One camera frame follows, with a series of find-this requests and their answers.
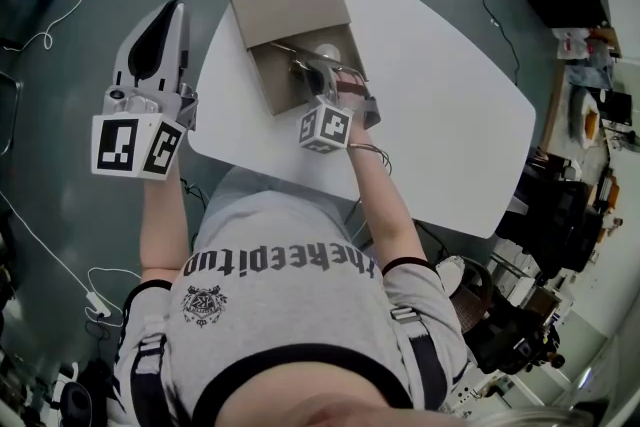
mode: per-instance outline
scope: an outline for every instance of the gray t-shirt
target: gray t-shirt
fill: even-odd
[[[120,388],[136,371],[141,342],[161,347],[171,412],[195,424],[205,416],[212,424],[257,373],[294,361],[355,371],[390,405],[411,407],[417,368],[390,314],[398,306],[421,314],[448,389],[466,363],[437,274],[405,258],[383,277],[310,202],[273,191],[244,198],[203,223],[199,245],[172,286],[143,284],[125,305],[115,366],[124,411],[135,409]]]

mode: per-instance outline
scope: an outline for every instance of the forearm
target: forearm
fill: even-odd
[[[372,144],[367,132],[357,125],[352,129],[350,142]],[[350,148],[348,152],[380,267],[405,256],[426,258],[409,210],[380,156],[357,148]]]
[[[143,281],[170,279],[188,258],[187,216],[176,160],[165,181],[146,180],[144,183],[144,210],[140,230]]]

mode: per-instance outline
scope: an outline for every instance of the gray box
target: gray box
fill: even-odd
[[[231,5],[273,115],[302,105],[308,98],[302,84],[289,73],[291,55],[271,46],[271,41],[309,52],[331,43],[340,51],[341,62],[366,78],[344,0],[231,0]]]

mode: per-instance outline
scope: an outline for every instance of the white cube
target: white cube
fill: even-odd
[[[164,180],[186,129],[163,114],[93,117],[91,172]]]
[[[346,148],[352,115],[351,111],[320,103],[300,118],[300,146],[318,153]]]

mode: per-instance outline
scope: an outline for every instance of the floor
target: floor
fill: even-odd
[[[150,9],[166,0],[85,0],[53,32],[50,51],[34,43],[22,55],[0,51],[0,66],[24,82],[15,147],[0,161],[0,188],[47,245],[86,281],[92,266],[138,267],[141,187],[136,181],[92,176],[89,170],[90,121],[100,111],[111,82],[115,53],[122,39]],[[192,13],[191,62],[187,80],[195,85],[209,41],[228,0],[183,0]],[[481,0],[421,0],[457,27],[507,75],[515,63]],[[0,0],[0,31],[23,40],[34,29],[63,14],[73,0],[55,0],[41,12],[27,2]],[[537,111],[534,143],[540,137],[552,84],[555,46],[552,36],[526,0],[487,0],[511,36],[520,57],[520,88]],[[205,190],[215,188],[224,163],[194,154],[183,145],[182,175]],[[201,206],[187,201],[189,224],[198,226]],[[5,311],[2,345],[19,354],[29,373],[48,374],[56,361],[86,361],[96,340],[83,324],[84,291],[14,223],[18,239],[19,304]],[[486,254],[484,241],[435,228],[454,253]],[[425,239],[428,252],[437,244]],[[135,280],[98,276],[103,294],[124,301]],[[109,357],[112,340],[102,343]]]

